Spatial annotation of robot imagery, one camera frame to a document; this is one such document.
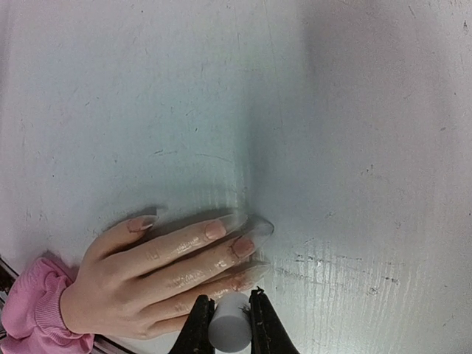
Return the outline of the mannequin hand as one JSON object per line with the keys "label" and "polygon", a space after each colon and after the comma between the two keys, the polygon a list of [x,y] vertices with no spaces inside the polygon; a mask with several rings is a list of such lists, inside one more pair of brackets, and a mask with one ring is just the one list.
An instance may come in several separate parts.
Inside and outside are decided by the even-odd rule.
{"label": "mannequin hand", "polygon": [[153,339],[180,330],[198,296],[246,291],[263,275],[249,263],[274,232],[262,218],[232,213],[148,239],[156,222],[139,216],[93,241],[60,297],[68,330]]}

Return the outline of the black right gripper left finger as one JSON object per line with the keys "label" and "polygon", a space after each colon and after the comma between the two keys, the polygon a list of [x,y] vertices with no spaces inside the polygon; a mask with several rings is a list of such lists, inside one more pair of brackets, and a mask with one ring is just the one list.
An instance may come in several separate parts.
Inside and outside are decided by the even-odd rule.
{"label": "black right gripper left finger", "polygon": [[199,295],[181,329],[173,354],[214,354],[209,341],[209,324],[215,313],[215,301],[207,295]]}

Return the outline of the pink sleeved forearm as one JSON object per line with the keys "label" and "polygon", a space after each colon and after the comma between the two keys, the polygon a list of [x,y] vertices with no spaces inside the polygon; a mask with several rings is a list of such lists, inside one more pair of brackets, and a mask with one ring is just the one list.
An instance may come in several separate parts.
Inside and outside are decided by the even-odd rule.
{"label": "pink sleeved forearm", "polygon": [[3,353],[90,353],[94,335],[76,334],[64,324],[60,297],[72,284],[46,258],[37,259],[14,282],[1,314],[7,336]]}

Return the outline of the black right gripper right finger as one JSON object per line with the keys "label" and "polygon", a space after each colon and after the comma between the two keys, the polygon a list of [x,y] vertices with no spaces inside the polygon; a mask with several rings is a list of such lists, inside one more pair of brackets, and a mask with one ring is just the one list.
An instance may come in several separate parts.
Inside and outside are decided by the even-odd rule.
{"label": "black right gripper right finger", "polygon": [[299,354],[262,288],[251,291],[251,353]]}

